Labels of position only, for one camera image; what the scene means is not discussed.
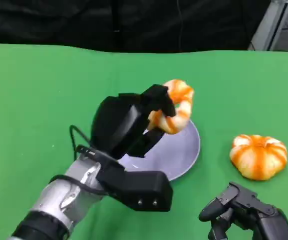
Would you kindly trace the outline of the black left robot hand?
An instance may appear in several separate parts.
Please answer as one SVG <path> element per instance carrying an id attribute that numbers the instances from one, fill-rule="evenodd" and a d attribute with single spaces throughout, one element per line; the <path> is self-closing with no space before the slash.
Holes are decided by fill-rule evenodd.
<path id="1" fill-rule="evenodd" d="M 166 86 L 154 84 L 141 94 L 106 97 L 92 122 L 91 146 L 116 160 L 124 155 L 143 158 L 165 134 L 156 126 L 148 129 L 152 111 L 161 111 L 167 117 L 175 115 Z"/>

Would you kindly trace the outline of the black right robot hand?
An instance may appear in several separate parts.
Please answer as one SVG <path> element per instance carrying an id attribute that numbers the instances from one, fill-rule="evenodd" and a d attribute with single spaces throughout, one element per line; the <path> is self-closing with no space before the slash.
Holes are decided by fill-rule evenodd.
<path id="1" fill-rule="evenodd" d="M 253 240 L 288 240 L 288 219 L 272 204 L 257 198 L 257 193 L 235 182 L 212 199 L 200 212 L 199 220 L 211 222 L 210 240 L 227 240 L 232 224 L 253 232 Z"/>

